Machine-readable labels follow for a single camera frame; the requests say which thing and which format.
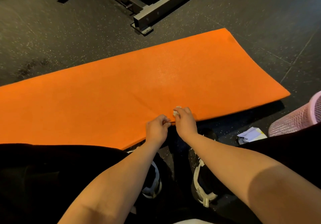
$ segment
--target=person's left arm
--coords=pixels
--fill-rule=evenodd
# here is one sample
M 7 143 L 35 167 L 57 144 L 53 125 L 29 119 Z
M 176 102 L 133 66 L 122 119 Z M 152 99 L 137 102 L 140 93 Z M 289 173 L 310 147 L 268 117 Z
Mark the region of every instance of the person's left arm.
M 124 223 L 134 205 L 153 158 L 171 125 L 164 115 L 146 125 L 146 142 L 99 174 L 74 200 L 58 224 Z

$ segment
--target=metal frame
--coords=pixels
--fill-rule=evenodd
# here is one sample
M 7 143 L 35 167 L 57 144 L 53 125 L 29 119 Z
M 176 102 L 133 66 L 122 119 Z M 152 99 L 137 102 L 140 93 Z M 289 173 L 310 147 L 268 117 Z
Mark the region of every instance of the metal frame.
M 159 0 L 158 2 L 147 5 L 141 0 L 116 0 L 130 11 L 134 12 L 134 23 L 131 24 L 143 35 L 147 35 L 153 30 L 150 24 L 168 13 L 175 6 L 184 0 Z

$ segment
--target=hand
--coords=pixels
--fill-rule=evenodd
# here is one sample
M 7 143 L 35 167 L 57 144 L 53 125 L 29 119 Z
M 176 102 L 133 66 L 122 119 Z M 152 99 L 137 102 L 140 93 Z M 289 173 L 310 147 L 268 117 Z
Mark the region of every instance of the hand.
M 179 115 L 176 114 L 175 116 L 177 133 L 182 138 L 182 140 L 187 142 L 191 135 L 197 134 L 195 119 L 188 107 L 176 107 L 174 108 L 174 111 L 179 113 Z
M 170 119 L 165 115 L 159 115 L 146 124 L 146 142 L 159 144 L 164 143 L 167 138 L 167 129 L 172 125 Z

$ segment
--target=pink tumbler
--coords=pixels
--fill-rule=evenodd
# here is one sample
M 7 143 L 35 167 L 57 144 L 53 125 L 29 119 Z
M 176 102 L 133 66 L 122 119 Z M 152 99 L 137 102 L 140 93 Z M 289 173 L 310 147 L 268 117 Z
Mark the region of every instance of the pink tumbler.
M 269 136 L 293 133 L 321 122 L 321 91 L 295 111 L 281 117 L 270 125 Z

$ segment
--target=person's right hand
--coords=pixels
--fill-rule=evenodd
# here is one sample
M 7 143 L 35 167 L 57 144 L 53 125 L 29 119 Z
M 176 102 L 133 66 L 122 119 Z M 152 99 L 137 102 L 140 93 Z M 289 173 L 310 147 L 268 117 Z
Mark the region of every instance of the person's right hand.
M 197 134 L 195 119 L 188 107 L 176 107 L 174 108 L 174 111 L 179 113 L 179 115 L 176 114 L 175 116 L 177 133 L 182 140 L 187 142 L 190 136 Z

